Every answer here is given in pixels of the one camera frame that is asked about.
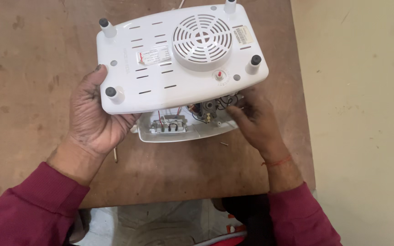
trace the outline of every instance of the product label sticker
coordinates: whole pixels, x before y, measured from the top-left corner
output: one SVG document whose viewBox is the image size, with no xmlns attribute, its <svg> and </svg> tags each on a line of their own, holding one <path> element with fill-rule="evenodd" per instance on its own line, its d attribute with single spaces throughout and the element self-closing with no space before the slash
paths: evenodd
<svg viewBox="0 0 394 246">
<path fill-rule="evenodd" d="M 151 50 L 138 52 L 138 62 L 140 64 L 150 65 L 171 59 L 168 46 L 152 48 Z"/>
<path fill-rule="evenodd" d="M 233 30 L 233 34 L 235 35 L 235 37 L 240 45 L 244 45 L 244 44 L 248 44 L 248 43 L 253 42 L 252 35 L 250 34 L 247 26 L 241 26 L 241 27 L 235 28 Z"/>
</svg>

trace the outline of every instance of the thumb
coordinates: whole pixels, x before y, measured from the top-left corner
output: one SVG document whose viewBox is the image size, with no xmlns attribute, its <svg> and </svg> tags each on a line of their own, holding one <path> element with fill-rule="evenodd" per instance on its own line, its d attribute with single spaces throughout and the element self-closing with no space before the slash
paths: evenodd
<svg viewBox="0 0 394 246">
<path fill-rule="evenodd" d="M 235 120 L 236 124 L 242 131 L 250 129 L 253 125 L 244 112 L 236 106 L 229 106 L 226 109 L 227 113 Z"/>
<path fill-rule="evenodd" d="M 99 86 L 107 76 L 106 66 L 99 64 L 94 71 L 85 75 L 78 85 L 76 91 L 78 96 L 92 96 L 98 93 Z"/>
</svg>

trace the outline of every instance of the black rubber foot cap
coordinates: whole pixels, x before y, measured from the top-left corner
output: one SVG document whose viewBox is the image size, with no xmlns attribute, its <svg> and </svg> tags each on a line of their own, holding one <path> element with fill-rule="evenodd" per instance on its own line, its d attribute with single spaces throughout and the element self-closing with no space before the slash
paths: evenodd
<svg viewBox="0 0 394 246">
<path fill-rule="evenodd" d="M 258 65 L 261 63 L 261 57 L 259 55 L 254 55 L 251 60 L 252 65 Z"/>
<path fill-rule="evenodd" d="M 109 25 L 109 22 L 107 21 L 106 18 L 101 18 L 101 19 L 100 19 L 100 26 L 106 27 L 106 26 L 108 26 L 108 25 Z"/>
<path fill-rule="evenodd" d="M 116 93 L 117 93 L 117 91 L 115 90 L 115 88 L 113 88 L 113 87 L 106 88 L 106 96 L 113 97 L 113 96 L 115 96 Z"/>
</svg>

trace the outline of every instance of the wooden table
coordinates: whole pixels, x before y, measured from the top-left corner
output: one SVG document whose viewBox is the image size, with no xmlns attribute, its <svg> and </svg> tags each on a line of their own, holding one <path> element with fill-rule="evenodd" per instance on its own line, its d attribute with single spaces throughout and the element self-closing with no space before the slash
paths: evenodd
<svg viewBox="0 0 394 246">
<path fill-rule="evenodd" d="M 68 130 L 68 98 L 97 65 L 98 19 L 112 23 L 170 10 L 180 0 L 0 0 L 0 195 L 46 160 Z M 224 3 L 186 0 L 184 7 Z M 284 140 L 315 188 L 289 0 L 241 0 L 270 68 L 259 84 Z M 267 192 L 258 152 L 238 130 L 195 141 L 144 143 L 130 134 L 110 154 L 82 207 Z"/>
</svg>

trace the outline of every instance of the maroon sleeve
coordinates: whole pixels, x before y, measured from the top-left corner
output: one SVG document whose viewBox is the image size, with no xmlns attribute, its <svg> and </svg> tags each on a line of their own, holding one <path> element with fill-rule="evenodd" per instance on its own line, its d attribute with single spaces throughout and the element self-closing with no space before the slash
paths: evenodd
<svg viewBox="0 0 394 246">
<path fill-rule="evenodd" d="M 268 194 L 278 245 L 342 245 L 340 236 L 304 182 L 282 193 Z"/>
<path fill-rule="evenodd" d="M 0 245 L 62 245 L 84 187 L 42 162 L 0 197 Z"/>
</svg>

